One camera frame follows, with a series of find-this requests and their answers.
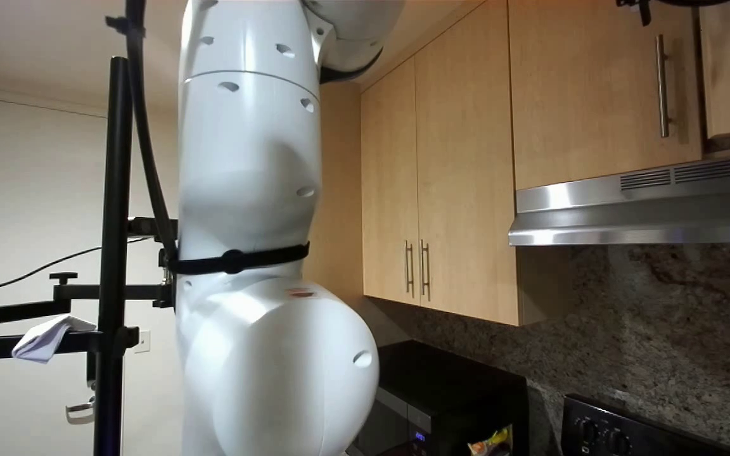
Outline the white crumpled cloth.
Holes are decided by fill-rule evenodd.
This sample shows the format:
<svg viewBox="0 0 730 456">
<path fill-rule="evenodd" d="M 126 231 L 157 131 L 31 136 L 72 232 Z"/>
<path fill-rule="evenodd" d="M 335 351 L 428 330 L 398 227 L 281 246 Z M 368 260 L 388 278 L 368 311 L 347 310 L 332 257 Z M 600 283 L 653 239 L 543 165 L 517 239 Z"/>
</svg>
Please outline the white crumpled cloth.
<svg viewBox="0 0 730 456">
<path fill-rule="evenodd" d="M 38 364 L 48 364 L 58 352 L 67 332 L 96 330 L 96 324 L 74 315 L 59 315 L 29 329 L 11 350 L 11 357 Z"/>
</svg>

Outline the narrow wooden cabinet door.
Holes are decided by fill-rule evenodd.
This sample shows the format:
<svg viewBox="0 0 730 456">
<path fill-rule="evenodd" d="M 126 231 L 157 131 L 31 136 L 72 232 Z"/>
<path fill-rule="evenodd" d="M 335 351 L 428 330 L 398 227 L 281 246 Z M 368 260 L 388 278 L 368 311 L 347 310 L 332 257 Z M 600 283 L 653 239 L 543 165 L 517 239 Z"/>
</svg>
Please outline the narrow wooden cabinet door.
<svg viewBox="0 0 730 456">
<path fill-rule="evenodd" d="M 414 60 L 406 60 L 361 96 L 363 291 L 405 304 L 418 304 L 415 81 Z M 414 296 L 405 287 L 405 239 Z"/>
</svg>

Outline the black stand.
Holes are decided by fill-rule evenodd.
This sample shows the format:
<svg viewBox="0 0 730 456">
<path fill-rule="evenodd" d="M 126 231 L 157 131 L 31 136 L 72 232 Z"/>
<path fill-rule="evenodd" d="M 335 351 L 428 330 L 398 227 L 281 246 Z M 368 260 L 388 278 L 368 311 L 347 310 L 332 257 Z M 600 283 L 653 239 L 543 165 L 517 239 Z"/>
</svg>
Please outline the black stand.
<svg viewBox="0 0 730 456">
<path fill-rule="evenodd" d="M 59 354 L 84 353 L 94 378 L 93 456 L 121 456 L 124 415 L 124 355 L 136 346 L 140 331 L 125 325 L 128 298 L 159 298 L 170 291 L 163 285 L 128 285 L 127 245 L 132 153 L 132 98 L 127 58 L 110 60 L 109 110 L 105 145 L 105 189 L 99 284 L 75 285 L 71 272 L 51 275 L 57 282 L 50 301 L 0 306 L 0 324 L 45 315 L 64 314 L 73 300 L 98 301 L 98 326 L 61 336 Z"/>
</svg>

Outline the black microwave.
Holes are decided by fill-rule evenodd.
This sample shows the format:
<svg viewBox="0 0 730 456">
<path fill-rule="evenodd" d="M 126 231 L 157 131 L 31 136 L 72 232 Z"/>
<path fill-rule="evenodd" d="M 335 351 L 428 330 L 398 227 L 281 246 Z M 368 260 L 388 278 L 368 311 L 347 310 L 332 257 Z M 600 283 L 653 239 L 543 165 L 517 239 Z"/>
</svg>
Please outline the black microwave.
<svg viewBox="0 0 730 456">
<path fill-rule="evenodd" d="M 414 340 L 378 355 L 373 408 L 347 456 L 472 456 L 494 435 L 501 454 L 530 455 L 523 376 Z"/>
</svg>

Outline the black stove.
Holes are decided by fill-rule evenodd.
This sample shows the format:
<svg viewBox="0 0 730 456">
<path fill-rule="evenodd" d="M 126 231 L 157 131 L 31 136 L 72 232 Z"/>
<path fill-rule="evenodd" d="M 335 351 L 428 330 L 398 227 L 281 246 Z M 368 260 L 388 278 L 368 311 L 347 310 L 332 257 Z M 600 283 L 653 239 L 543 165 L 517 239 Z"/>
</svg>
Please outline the black stove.
<svg viewBox="0 0 730 456">
<path fill-rule="evenodd" d="M 730 456 L 730 446 L 586 396 L 565 395 L 563 456 Z"/>
</svg>

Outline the metal hook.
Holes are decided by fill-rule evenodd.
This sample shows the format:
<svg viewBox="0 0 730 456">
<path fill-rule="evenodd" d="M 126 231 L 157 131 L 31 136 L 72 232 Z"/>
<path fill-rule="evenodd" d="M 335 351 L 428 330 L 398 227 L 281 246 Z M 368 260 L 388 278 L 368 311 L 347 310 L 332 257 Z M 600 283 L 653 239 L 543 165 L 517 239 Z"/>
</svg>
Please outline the metal hook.
<svg viewBox="0 0 730 456">
<path fill-rule="evenodd" d="M 65 419 L 67 424 L 73 426 L 90 424 L 94 422 L 96 409 L 96 397 L 91 395 L 86 402 L 65 407 Z"/>
</svg>

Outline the yellow snack packet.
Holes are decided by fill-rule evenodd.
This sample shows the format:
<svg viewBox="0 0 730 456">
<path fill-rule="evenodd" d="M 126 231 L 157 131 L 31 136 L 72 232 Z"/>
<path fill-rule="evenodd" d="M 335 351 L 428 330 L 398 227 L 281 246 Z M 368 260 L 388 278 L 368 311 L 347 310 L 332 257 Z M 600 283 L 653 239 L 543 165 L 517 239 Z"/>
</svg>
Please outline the yellow snack packet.
<svg viewBox="0 0 730 456">
<path fill-rule="evenodd" d="M 513 425 L 496 430 L 488 438 L 467 444 L 470 456 L 512 456 Z"/>
</svg>

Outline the wide wooden cabinet door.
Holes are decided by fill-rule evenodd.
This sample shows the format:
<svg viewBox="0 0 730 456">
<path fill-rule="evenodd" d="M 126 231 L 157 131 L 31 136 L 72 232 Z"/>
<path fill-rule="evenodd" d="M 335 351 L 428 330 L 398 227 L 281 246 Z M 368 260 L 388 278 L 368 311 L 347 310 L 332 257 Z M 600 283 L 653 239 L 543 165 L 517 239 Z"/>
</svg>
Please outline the wide wooden cabinet door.
<svg viewBox="0 0 730 456">
<path fill-rule="evenodd" d="M 516 189 L 702 158 L 695 26 L 652 1 L 509 0 Z M 670 136 L 660 137 L 655 37 L 667 55 Z"/>
</svg>

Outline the stainless steel range hood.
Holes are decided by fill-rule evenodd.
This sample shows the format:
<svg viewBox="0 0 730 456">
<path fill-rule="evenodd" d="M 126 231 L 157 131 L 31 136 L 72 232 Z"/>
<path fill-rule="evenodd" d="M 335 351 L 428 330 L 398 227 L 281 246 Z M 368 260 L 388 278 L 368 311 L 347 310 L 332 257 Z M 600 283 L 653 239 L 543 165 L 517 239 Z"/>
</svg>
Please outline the stainless steel range hood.
<svg viewBox="0 0 730 456">
<path fill-rule="evenodd" d="M 730 158 L 518 190 L 509 243 L 730 243 Z"/>
</svg>

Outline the wooden wall cabinet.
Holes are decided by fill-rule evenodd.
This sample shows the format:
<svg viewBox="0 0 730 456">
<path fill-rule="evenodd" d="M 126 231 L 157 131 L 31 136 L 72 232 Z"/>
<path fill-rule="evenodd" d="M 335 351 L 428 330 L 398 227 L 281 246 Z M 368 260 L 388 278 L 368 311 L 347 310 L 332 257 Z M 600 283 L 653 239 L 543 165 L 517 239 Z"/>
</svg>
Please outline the wooden wall cabinet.
<svg viewBox="0 0 730 456">
<path fill-rule="evenodd" d="M 569 246 L 730 243 L 695 0 L 484 0 L 362 95 L 363 294 L 511 326 Z"/>
</svg>

